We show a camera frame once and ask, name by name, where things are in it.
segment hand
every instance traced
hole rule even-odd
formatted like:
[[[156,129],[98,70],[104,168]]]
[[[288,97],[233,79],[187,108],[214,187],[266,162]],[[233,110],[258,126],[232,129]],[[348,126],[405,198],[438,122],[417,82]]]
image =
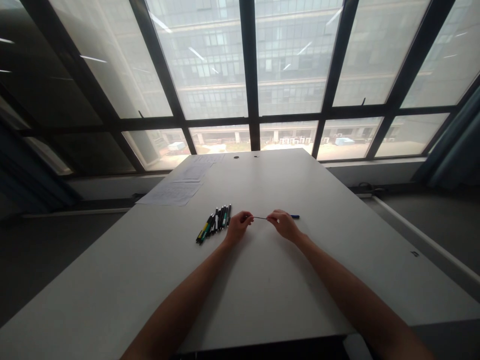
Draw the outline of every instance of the hand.
[[[266,217],[266,220],[273,224],[281,236],[290,240],[292,243],[296,243],[304,235],[286,211],[280,209],[273,210],[273,212]]]
[[[226,242],[237,244],[244,237],[247,227],[254,222],[254,216],[249,211],[240,211],[230,218],[228,232],[226,233]]]

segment window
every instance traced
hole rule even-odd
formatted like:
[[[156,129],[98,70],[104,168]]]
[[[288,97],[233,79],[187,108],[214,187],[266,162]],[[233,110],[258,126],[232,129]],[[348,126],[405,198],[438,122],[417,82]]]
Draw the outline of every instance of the window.
[[[182,129],[125,131],[123,133],[146,170],[175,169],[190,155]]]
[[[198,154],[250,151],[248,125],[192,127],[190,133]]]
[[[239,0],[147,3],[185,118],[248,117]]]
[[[44,142],[34,137],[26,137],[26,143],[48,164],[58,175],[70,175],[72,170]]]
[[[449,114],[397,116],[377,157],[420,155]]]
[[[0,0],[0,122],[59,175],[422,157],[480,87],[478,1],[49,1]]]
[[[322,1],[321,9],[294,3],[255,3],[260,116],[318,113],[322,106],[342,2]]]
[[[456,0],[402,108],[455,105],[480,72],[480,2]]]
[[[360,0],[333,106],[383,104],[429,0]]]
[[[172,116],[128,0],[50,2],[121,119]]]
[[[134,167],[108,132],[58,135],[56,141],[86,174],[134,171]]]
[[[1,96],[0,117],[5,119],[5,121],[9,123],[14,129],[27,129],[29,127]]]
[[[260,150],[304,149],[312,154],[318,121],[260,124]]]
[[[381,117],[327,120],[317,160],[361,159],[367,155]]]
[[[0,0],[0,9],[0,83],[44,126],[101,125],[22,4]]]

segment pen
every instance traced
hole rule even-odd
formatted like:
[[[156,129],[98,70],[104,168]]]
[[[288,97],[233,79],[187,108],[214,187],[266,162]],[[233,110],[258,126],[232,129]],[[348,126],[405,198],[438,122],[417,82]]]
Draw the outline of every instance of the pen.
[[[224,227],[222,226],[222,220],[224,218],[224,207],[220,207],[220,215],[218,216],[218,228],[221,230],[223,229]]]
[[[227,205],[224,205],[224,207],[225,207],[225,211],[223,212],[223,220],[221,222],[221,225],[223,227],[227,226],[227,212],[228,212]]]
[[[228,205],[228,213],[226,214],[226,225],[230,224],[230,217],[232,215],[232,204]]]
[[[219,230],[219,208],[215,210],[215,232]]]
[[[214,233],[215,233],[215,214],[213,214],[213,217],[211,218],[210,232],[208,233],[208,236],[213,235]]]
[[[210,217],[208,218],[208,221],[206,223],[206,229],[205,231],[203,232],[203,235],[201,236],[201,240],[200,240],[200,244],[202,244],[205,240],[205,237],[207,236],[207,233],[209,232],[210,230],[210,226],[212,226],[212,219],[213,219],[214,215],[210,215]]]
[[[300,215],[290,215],[292,219],[300,219]],[[255,219],[264,219],[264,220],[267,220],[266,217],[258,217],[258,216],[254,216]]]
[[[207,226],[209,225],[210,220],[212,220],[212,217],[211,217],[211,216],[208,218],[208,220],[207,220],[206,223],[205,223],[205,226],[203,227],[203,229],[200,231],[200,233],[199,233],[198,236],[196,237],[196,242],[197,242],[197,243],[202,240],[202,235],[203,235],[204,231],[207,229]]]

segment forearm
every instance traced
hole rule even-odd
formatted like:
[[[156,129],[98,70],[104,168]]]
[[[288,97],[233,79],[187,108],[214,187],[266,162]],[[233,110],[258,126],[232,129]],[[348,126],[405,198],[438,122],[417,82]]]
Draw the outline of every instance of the forearm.
[[[300,236],[295,243],[345,317],[382,358],[403,359],[407,355],[430,358],[431,353],[408,325],[361,280],[306,235]]]
[[[179,348],[232,248],[229,241],[222,242],[167,296],[138,333],[122,360],[167,359]]]

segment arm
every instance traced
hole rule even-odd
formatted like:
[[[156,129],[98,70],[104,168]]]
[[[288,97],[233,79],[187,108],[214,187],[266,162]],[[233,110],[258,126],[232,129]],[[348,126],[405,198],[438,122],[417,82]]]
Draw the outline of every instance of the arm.
[[[160,304],[121,360],[168,359],[189,333],[223,263],[254,221],[241,211],[232,216],[225,240]]]
[[[292,217],[274,210],[267,220],[315,269],[341,312],[382,359],[433,359],[408,325],[360,279],[315,245]]]

